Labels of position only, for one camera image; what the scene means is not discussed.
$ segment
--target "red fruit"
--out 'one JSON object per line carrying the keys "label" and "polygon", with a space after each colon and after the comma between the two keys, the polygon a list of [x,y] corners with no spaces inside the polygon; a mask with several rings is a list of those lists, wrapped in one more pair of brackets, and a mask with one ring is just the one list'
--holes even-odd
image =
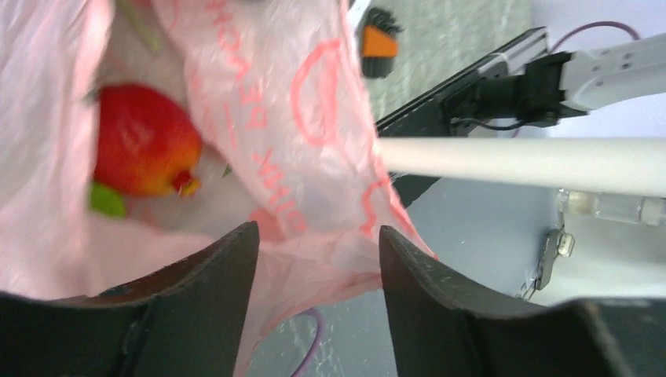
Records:
{"label": "red fruit", "polygon": [[99,100],[95,181],[132,196],[196,192],[203,142],[178,104],[138,84],[102,88]]}

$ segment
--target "white pipe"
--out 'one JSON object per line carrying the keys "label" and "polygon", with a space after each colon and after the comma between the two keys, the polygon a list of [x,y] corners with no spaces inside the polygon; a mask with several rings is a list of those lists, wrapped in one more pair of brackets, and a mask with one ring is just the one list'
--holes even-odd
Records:
{"label": "white pipe", "polygon": [[666,198],[666,138],[385,137],[396,173]]}

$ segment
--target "gray floor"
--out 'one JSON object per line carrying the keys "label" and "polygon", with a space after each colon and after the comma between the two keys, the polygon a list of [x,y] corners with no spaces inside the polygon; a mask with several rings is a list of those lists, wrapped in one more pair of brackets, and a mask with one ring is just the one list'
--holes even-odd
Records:
{"label": "gray floor", "polygon": [[[395,71],[367,82],[375,118],[530,28],[530,0],[374,0],[404,26]],[[544,189],[440,180],[409,208],[422,238],[440,259],[469,278],[509,295],[536,266],[541,237],[552,221]],[[514,261],[522,264],[516,266]],[[320,308],[326,334],[305,377],[396,376],[381,291]],[[312,320],[284,321],[254,353],[249,377],[289,376],[305,355]]]}

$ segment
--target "clear plastic bottle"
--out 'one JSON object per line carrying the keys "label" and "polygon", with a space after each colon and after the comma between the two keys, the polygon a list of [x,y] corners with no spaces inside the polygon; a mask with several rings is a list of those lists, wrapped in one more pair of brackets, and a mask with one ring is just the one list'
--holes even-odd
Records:
{"label": "clear plastic bottle", "polygon": [[563,213],[666,228],[666,199],[560,190]]}

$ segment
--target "wire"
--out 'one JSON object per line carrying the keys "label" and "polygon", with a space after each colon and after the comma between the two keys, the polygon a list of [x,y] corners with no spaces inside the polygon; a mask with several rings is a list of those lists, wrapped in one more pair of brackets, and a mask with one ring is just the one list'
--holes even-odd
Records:
{"label": "wire", "polygon": [[308,316],[314,318],[317,323],[317,329],[314,333],[313,344],[310,346],[310,349],[306,353],[305,357],[303,357],[303,361],[301,361],[301,364],[298,366],[298,368],[296,368],[291,377],[300,377],[309,367],[315,353],[317,353],[317,350],[319,349],[319,343],[321,342],[321,337],[324,335],[325,328],[324,315],[322,315],[321,312],[317,309],[310,308],[301,312],[300,314],[297,314],[296,316]]}
{"label": "wire", "polygon": [[525,121],[518,121],[510,126],[490,126],[487,121],[481,121],[476,118],[461,118],[461,119],[456,119],[453,122],[451,122],[452,125],[457,125],[457,124],[463,124],[463,125],[470,125],[474,124],[475,126],[483,127],[486,130],[493,130],[493,131],[512,131],[512,130],[517,130],[518,128],[522,126],[527,126],[527,122]]}
{"label": "wire", "polygon": [[570,32],[566,33],[562,38],[560,38],[554,45],[553,48],[551,48],[551,53],[557,51],[557,49],[562,45],[562,43],[568,41],[571,37],[574,35],[586,31],[595,27],[614,27],[616,29],[624,30],[626,31],[630,36],[631,39],[638,41],[641,36],[639,33],[631,26],[627,24],[622,24],[621,22],[617,21],[597,21],[597,22],[592,22],[589,24],[585,24],[583,26],[577,27]]}

